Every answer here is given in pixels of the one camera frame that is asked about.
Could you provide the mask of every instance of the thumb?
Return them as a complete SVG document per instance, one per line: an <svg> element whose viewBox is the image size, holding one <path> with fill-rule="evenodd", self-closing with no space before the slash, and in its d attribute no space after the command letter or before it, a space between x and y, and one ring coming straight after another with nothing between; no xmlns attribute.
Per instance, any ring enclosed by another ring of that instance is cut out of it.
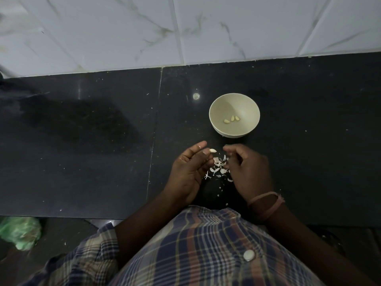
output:
<svg viewBox="0 0 381 286"><path fill-rule="evenodd" d="M209 148L203 149L196 153L192 159L187 163L187 167L190 171L198 170L207 161L210 153Z"/></svg>
<svg viewBox="0 0 381 286"><path fill-rule="evenodd" d="M236 153L232 153L232 155L229 158L228 164L229 164L229 169L232 175L234 175L234 173L239 171L241 168L241 165L239 163Z"/></svg>

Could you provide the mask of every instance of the bowl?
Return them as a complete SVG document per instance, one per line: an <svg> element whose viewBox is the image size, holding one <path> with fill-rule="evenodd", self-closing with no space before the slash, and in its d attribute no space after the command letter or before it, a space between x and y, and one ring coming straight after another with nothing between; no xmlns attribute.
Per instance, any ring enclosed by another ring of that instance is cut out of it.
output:
<svg viewBox="0 0 381 286"><path fill-rule="evenodd" d="M239 121L231 121L238 116ZM239 138L252 131L260 121L260 109L250 97L240 93L228 93L213 101L209 109L213 128L222 136Z"/></svg>

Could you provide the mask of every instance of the left hand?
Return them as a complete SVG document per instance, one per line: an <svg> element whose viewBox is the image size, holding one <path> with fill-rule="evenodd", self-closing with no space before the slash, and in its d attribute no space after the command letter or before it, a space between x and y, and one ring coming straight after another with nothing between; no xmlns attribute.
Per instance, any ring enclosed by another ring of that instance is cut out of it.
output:
<svg viewBox="0 0 381 286"><path fill-rule="evenodd" d="M182 207L193 202L200 189L202 179L211 166L214 165L213 155L207 142L201 141L185 150L173 163L168 183L164 192L174 198Z"/></svg>

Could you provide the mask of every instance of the hand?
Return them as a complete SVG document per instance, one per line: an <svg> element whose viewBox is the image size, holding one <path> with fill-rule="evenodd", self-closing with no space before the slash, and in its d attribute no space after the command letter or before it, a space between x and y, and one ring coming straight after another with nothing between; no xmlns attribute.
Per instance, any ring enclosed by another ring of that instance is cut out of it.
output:
<svg viewBox="0 0 381 286"><path fill-rule="evenodd" d="M230 156L227 168L237 191L250 202L254 197L273 191L269 160L243 144L226 145L224 151Z"/></svg>
<svg viewBox="0 0 381 286"><path fill-rule="evenodd" d="M214 165L213 155L207 142L201 141L185 150L173 163L164 192L184 208L193 202L202 179Z"/></svg>

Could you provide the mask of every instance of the pink wristband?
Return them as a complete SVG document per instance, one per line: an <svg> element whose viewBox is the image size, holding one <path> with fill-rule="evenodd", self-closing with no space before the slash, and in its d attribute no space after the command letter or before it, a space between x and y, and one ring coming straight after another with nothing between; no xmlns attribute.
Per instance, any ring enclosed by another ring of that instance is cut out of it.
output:
<svg viewBox="0 0 381 286"><path fill-rule="evenodd" d="M280 205L285 202L284 199L282 198L282 196L280 194L278 194L276 192L267 192L265 194L261 194L259 196L254 197L250 202L248 202L248 206L251 206L251 204L253 204L257 200L259 200L260 198L269 196L271 194L278 196L278 199L274 203L274 205L271 206L271 208L269 208L268 210L266 210L263 213L261 213L260 215L258 215L257 218L260 221L266 221L269 218L269 216L271 216L280 207Z"/></svg>

